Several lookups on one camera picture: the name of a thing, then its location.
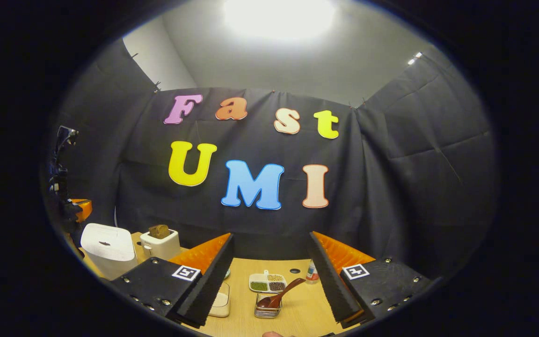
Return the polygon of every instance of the seeds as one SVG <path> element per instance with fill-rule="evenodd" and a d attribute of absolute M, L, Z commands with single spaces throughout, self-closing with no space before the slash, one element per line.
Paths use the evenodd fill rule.
<path fill-rule="evenodd" d="M 269 289 L 274 292 L 276 290 L 284 290 L 284 288 L 286 288 L 282 282 L 270 282 L 269 287 Z"/>
<path fill-rule="evenodd" d="M 284 281 L 280 275 L 268 275 L 268 281 Z"/>
<path fill-rule="evenodd" d="M 263 282 L 251 282 L 251 289 L 266 292 L 268 290 L 268 285 Z"/>

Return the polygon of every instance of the blue letter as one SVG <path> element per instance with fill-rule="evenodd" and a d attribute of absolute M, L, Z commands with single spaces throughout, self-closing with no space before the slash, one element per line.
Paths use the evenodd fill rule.
<path fill-rule="evenodd" d="M 228 160 L 226 167 L 230 170 L 230 177 L 228 178 L 226 196 L 222 198 L 222 205 L 231 205 L 233 207 L 240 205 L 240 199 L 238 198 L 238 190 L 240 190 L 247 207 L 253 204 L 259 192 L 261 192 L 261 198 L 255 204 L 258 208 L 280 209 L 282 207 L 282 204 L 278 201 L 278 187 L 280 186 L 280 175 L 284 172 L 284 167 L 267 164 L 254 181 L 246 162 Z"/>

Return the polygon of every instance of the wooden table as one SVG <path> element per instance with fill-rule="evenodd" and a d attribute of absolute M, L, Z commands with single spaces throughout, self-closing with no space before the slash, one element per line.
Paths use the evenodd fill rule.
<path fill-rule="evenodd" d="M 136 242 L 140 240 L 141 233 L 133 233 L 132 241 L 135 244 L 137 260 L 139 263 L 146 260 L 143 249 Z M 83 262 L 102 277 L 100 271 L 85 256 Z M 297 277 L 305 278 L 309 266 L 309 259 L 305 260 L 248 260 L 234 258 L 230 266 L 230 276 L 225 279 L 230 286 L 230 314 L 227 317 L 208 316 L 205 326 L 200 329 L 192 328 L 215 337 L 261 337 L 264 332 L 276 331 L 288 337 L 319 337 L 330 332 L 338 334 L 350 328 L 342 329 L 336 324 L 326 295 L 321 287 L 321 281 L 316 284 L 301 284 L 290 290 L 282 301 L 282 311 L 276 318 L 257 318 L 253 315 L 256 293 L 248 288 L 248 276 L 253 273 L 269 273 L 283 275 L 289 283 Z M 301 272 L 290 273 L 292 268 Z"/>

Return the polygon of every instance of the ceiling light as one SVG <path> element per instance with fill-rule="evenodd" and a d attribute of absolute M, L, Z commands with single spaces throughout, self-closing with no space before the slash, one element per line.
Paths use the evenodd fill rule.
<path fill-rule="evenodd" d="M 227 0 L 226 23 L 255 37 L 309 38 L 332 25 L 334 7 L 327 0 Z"/>

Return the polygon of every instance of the small bottle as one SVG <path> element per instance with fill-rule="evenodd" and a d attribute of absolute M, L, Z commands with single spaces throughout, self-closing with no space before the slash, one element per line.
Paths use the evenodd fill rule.
<path fill-rule="evenodd" d="M 313 263 L 313 260 L 309 263 L 309 269 L 307 270 L 306 275 L 306 283 L 308 284 L 315 284 L 319 281 L 319 274 L 317 273 L 317 269 L 315 267 L 315 264 Z"/>

